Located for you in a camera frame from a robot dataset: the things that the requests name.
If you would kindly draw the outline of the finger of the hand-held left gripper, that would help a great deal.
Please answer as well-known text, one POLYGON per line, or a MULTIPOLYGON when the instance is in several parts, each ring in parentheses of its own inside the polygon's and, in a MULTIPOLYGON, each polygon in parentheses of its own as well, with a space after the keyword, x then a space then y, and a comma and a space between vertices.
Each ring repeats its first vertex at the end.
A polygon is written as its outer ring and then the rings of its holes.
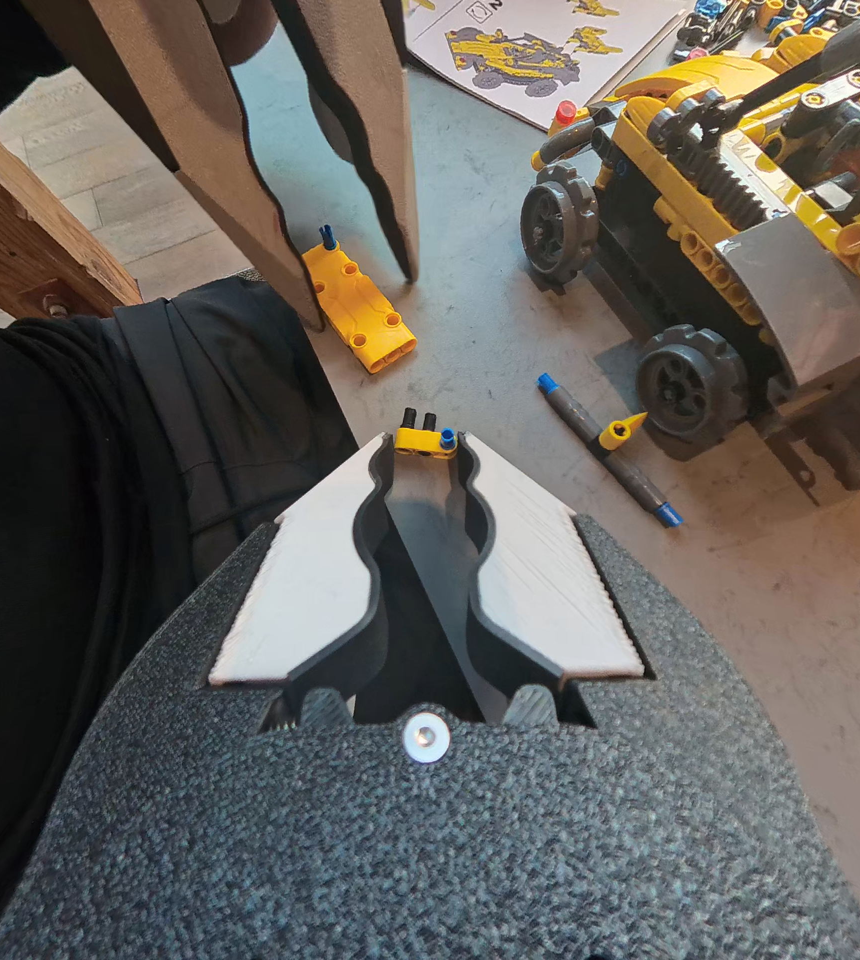
POLYGON ((239 92, 199 2, 22 6, 310 330, 325 318, 248 145, 239 92))
POLYGON ((409 282, 419 276, 409 89, 382 2, 273 1, 310 87, 348 142, 356 172, 409 282))

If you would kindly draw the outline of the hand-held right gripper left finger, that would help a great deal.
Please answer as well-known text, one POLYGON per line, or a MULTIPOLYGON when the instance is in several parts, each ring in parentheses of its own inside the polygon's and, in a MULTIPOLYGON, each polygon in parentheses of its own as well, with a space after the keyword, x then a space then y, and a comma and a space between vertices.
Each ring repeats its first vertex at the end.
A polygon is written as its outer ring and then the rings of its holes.
POLYGON ((378 434, 276 519, 211 686, 364 687, 377 675, 388 625, 376 553, 393 453, 378 434))

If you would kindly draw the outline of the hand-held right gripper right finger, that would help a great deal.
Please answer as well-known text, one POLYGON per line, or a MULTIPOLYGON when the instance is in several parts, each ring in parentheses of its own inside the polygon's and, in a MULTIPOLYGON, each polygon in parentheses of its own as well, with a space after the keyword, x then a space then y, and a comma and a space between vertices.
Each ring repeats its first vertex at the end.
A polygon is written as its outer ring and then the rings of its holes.
POLYGON ((642 677, 575 512, 470 432, 460 434, 459 469, 479 550, 467 624, 474 668, 493 685, 642 677))

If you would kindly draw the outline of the small yellow pin connector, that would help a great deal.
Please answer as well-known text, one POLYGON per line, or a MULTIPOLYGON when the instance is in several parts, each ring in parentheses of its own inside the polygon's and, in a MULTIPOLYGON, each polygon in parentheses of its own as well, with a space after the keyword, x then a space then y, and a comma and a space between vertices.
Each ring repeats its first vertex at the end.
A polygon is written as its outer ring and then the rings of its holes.
POLYGON ((423 425, 420 428, 416 427, 416 417, 416 409, 405 408, 401 425, 395 436, 395 450, 400 454, 419 455, 434 459, 448 460, 455 457, 458 444, 456 449, 450 452, 442 451, 439 448, 439 432, 444 428, 436 429, 436 414, 426 413, 423 425))

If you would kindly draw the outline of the yellow rectangular brick block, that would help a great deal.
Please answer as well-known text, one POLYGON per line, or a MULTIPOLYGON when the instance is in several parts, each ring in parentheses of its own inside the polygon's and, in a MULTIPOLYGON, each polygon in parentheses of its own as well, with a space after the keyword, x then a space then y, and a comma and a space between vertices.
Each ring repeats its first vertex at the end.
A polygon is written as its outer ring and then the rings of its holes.
POLYGON ((416 347, 401 315, 340 247, 330 225, 304 253, 318 302, 330 325, 371 375, 416 347))

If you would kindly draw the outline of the grey desk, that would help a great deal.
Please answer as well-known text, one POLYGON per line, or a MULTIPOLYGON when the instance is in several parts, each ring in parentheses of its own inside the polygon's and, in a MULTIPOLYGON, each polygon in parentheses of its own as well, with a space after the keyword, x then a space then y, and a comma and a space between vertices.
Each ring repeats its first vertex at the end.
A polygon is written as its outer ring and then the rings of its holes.
POLYGON ((562 291, 536 282, 519 236, 540 132, 412 66, 420 274, 405 282, 351 165, 329 148, 302 65, 278 28, 234 68, 261 173, 306 250, 330 224, 416 334, 416 350, 369 376, 331 331, 311 333, 360 444, 405 407, 469 430, 578 513, 590 515, 727 650, 788 747, 860 900, 860 491, 843 490, 803 443, 808 496, 748 426, 691 462, 648 436, 630 456, 684 517, 641 511, 558 420, 548 373, 609 422, 638 408, 645 327, 592 264, 562 291))

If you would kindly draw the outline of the grey axle with yellow cam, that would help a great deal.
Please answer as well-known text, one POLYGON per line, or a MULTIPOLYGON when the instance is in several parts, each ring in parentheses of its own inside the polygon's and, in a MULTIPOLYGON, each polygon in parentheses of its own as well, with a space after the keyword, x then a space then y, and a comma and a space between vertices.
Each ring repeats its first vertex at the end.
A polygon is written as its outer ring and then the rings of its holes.
POLYGON ((617 419, 602 427, 592 419, 580 402, 549 374, 543 373, 536 384, 564 424, 645 512, 656 517, 668 529, 683 523, 681 515, 659 488, 619 452, 642 427, 648 417, 646 412, 617 419))

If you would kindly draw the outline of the wooden beam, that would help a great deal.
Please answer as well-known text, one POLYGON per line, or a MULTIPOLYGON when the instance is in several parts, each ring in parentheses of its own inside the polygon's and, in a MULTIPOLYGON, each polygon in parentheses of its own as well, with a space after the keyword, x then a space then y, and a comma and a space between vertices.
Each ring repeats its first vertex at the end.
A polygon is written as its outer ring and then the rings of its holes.
POLYGON ((141 302, 124 267, 0 143, 0 309, 16 319, 105 318, 141 302))

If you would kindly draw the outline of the building instruction booklet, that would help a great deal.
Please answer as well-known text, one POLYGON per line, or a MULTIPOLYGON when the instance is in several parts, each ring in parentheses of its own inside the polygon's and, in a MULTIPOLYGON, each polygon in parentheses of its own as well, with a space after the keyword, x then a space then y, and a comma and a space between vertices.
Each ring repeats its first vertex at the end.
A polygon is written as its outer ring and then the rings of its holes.
POLYGON ((608 95, 693 9, 679 1, 404 1, 409 52, 547 131, 557 104, 608 95))

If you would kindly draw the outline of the person's black clothing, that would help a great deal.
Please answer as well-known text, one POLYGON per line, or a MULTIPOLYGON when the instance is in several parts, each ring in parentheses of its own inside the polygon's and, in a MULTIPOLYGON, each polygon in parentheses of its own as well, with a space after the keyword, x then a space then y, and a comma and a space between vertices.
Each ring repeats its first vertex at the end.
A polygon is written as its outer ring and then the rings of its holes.
POLYGON ((143 644, 353 449, 265 282, 0 328, 0 911, 143 644))

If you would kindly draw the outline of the yellow grey toy brick vehicle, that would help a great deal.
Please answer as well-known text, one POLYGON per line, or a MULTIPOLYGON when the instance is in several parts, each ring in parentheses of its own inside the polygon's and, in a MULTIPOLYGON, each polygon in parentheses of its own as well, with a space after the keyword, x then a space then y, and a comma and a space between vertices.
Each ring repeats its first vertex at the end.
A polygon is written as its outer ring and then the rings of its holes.
POLYGON ((752 426, 860 489, 860 19, 772 32, 564 101, 532 157, 524 250, 564 285, 595 260, 647 333, 636 393, 687 462, 752 426))

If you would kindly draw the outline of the pile of loose brick parts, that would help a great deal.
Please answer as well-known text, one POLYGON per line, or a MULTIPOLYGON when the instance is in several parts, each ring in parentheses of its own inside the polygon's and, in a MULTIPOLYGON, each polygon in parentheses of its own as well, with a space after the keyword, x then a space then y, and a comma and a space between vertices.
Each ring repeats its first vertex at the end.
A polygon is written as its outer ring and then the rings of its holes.
POLYGON ((676 33, 673 64, 736 50, 759 29, 769 46, 791 35, 830 36, 860 21, 860 1, 699 1, 676 33))

